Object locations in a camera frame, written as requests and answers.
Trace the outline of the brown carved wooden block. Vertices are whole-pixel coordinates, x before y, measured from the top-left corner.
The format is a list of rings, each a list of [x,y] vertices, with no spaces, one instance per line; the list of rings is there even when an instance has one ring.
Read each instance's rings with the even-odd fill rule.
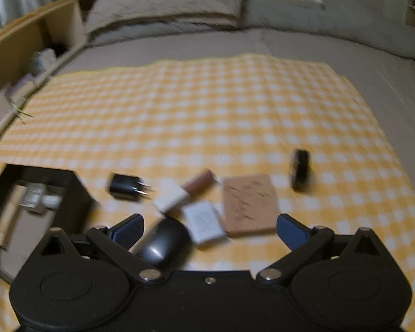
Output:
[[[222,182],[223,226],[228,236],[274,231],[277,191],[266,174],[225,178]]]

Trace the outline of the black cardboard box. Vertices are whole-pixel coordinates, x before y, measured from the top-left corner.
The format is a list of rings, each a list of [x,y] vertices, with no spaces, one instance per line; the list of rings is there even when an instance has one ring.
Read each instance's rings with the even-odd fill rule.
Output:
[[[94,203],[74,171],[7,164],[0,174],[0,278],[12,283],[50,228],[81,232]]]

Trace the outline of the black round puck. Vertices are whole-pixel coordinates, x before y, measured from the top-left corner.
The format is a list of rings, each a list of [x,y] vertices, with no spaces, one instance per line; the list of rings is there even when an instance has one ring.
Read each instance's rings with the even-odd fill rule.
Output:
[[[298,193],[307,189],[310,175],[310,153],[305,149],[295,149],[292,153],[289,176],[291,188]]]

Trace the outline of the black oval case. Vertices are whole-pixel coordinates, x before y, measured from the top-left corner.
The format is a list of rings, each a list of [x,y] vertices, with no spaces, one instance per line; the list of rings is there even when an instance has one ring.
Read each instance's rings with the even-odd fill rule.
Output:
[[[133,254],[145,263],[169,272],[186,261],[192,247],[185,225],[175,218],[165,217],[136,244]]]

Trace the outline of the grey plastic housing part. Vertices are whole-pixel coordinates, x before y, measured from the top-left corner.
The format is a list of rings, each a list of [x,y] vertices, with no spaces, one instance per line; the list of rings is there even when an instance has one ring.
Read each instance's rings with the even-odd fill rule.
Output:
[[[62,197],[49,191],[45,184],[29,183],[20,200],[20,206],[29,212],[44,214],[46,210],[57,210]]]

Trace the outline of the grey duvet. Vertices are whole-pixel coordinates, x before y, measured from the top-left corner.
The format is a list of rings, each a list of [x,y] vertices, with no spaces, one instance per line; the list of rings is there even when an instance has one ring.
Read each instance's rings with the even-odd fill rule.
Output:
[[[241,0],[240,20],[235,28],[181,22],[121,22],[100,32],[86,34],[90,45],[99,46],[160,35],[269,28],[352,40],[415,60],[415,28],[384,17],[357,0],[328,1],[328,7],[315,9],[271,0]]]

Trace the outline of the black power plug adapter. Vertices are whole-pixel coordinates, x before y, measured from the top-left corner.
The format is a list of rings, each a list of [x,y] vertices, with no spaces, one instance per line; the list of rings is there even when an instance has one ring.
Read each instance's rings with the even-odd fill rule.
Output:
[[[149,197],[152,187],[142,178],[134,175],[122,175],[114,173],[108,184],[108,192],[115,199],[138,202]]]

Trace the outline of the wooden shelf unit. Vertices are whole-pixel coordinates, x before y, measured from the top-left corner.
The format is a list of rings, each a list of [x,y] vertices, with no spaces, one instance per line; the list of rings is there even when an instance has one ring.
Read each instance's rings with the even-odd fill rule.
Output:
[[[26,114],[23,111],[26,100],[85,47],[84,25],[95,1],[57,0],[0,30],[0,90],[6,82],[16,83],[29,73],[27,63],[35,52],[51,48],[57,56],[47,71],[34,76],[32,88],[26,85],[13,99],[0,95],[0,136],[15,118]]]

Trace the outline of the tissue box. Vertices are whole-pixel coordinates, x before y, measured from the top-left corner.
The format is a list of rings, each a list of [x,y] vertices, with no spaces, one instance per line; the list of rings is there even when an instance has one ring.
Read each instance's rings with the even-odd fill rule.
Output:
[[[57,56],[51,48],[35,52],[27,63],[27,70],[33,76],[41,74],[55,63]]]

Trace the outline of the beige textured pillow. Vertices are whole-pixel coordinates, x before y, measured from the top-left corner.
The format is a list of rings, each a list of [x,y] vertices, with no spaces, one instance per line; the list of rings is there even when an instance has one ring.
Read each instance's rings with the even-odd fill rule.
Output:
[[[241,0],[97,0],[87,17],[86,33],[121,22],[181,22],[214,28],[237,27]]]

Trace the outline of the purple notebook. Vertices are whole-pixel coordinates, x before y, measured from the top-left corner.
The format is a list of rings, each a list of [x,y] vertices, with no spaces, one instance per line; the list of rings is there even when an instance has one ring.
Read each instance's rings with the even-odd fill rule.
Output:
[[[0,90],[0,95],[3,95],[6,99],[13,99],[13,96],[26,85],[29,85],[29,87],[32,88],[34,86],[34,81],[35,77],[32,74],[24,74],[24,76],[22,76],[16,83],[6,82]]]

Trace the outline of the yellow checkered mat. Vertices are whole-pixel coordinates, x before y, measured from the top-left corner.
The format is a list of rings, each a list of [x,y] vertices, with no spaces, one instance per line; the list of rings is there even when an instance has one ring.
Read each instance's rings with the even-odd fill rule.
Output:
[[[327,64],[246,54],[82,71],[53,78],[26,109],[0,141],[0,174],[6,164],[75,171],[98,202],[89,225],[158,218],[150,201],[110,197],[114,172],[156,192],[202,169],[267,174],[279,209],[303,224],[375,231],[412,286],[403,324],[415,331],[415,191],[364,99]],[[310,153],[302,193],[290,184],[295,149]]]

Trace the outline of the white small box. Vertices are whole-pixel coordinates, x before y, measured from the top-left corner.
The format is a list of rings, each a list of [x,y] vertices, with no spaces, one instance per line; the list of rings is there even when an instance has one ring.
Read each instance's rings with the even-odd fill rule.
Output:
[[[182,208],[183,218],[195,245],[204,245],[225,236],[217,211],[208,201],[200,201]]]

